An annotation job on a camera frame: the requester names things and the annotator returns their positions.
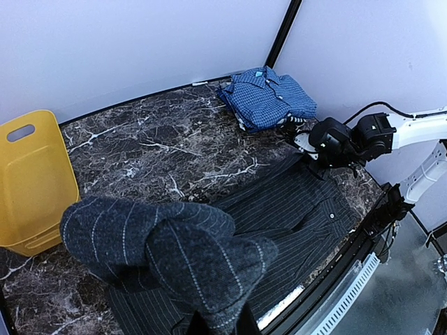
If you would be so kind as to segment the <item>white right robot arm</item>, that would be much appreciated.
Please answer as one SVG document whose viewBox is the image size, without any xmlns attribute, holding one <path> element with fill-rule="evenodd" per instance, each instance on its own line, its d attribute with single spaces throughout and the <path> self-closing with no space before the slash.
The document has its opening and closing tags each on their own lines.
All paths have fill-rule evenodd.
<svg viewBox="0 0 447 335">
<path fill-rule="evenodd" d="M 295 135 L 293 144 L 321 168 L 353 168 L 402 147 L 432 140 L 438 142 L 429 156 L 398 183 L 403 203 L 414 206 L 446 174 L 446 108 L 427 114 L 367 114 L 352 128 L 328 117 Z"/>
</svg>

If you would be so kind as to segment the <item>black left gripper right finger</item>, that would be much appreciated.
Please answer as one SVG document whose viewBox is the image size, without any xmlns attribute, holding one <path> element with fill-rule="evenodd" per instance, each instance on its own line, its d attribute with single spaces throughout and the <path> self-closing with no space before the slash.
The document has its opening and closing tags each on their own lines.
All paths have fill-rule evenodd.
<svg viewBox="0 0 447 335">
<path fill-rule="evenodd" d="M 258 328 L 257 322 L 254 319 L 253 313 L 246 303 L 239 317 L 239 335 L 260 335 L 261 331 Z"/>
</svg>

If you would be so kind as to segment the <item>black pinstriped long sleeve shirt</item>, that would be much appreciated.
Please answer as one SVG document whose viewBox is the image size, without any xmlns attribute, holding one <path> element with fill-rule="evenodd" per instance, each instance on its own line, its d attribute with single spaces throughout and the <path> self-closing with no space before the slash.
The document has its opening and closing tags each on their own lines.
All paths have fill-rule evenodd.
<svg viewBox="0 0 447 335">
<path fill-rule="evenodd" d="M 108 284 L 125 334 L 234 334 L 301 285 L 358 223 L 337 182 L 294 155 L 213 204 L 91 196 L 62 216 L 67 251 Z"/>
</svg>

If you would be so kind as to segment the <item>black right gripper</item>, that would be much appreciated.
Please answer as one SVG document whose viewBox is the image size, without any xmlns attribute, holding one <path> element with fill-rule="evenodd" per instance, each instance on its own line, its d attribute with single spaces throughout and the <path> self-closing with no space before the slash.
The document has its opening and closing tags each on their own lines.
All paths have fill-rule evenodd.
<svg viewBox="0 0 447 335">
<path fill-rule="evenodd" d="M 358 155 L 358 152 L 349 141 L 326 144 L 317 149 L 306 150 L 309 156 L 307 167 L 318 179 L 324 180 L 326 172 L 331 169 L 348 168 L 353 177 L 358 177 L 358 166 L 365 166 L 366 160 Z"/>
</svg>

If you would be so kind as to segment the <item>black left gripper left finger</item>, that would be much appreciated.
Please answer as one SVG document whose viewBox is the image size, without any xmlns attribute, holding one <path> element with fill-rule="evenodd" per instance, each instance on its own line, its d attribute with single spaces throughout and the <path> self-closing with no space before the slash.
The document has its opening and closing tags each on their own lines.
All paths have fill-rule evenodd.
<svg viewBox="0 0 447 335">
<path fill-rule="evenodd" d="M 186 335 L 212 335 L 211 329 L 198 311 L 194 312 Z"/>
</svg>

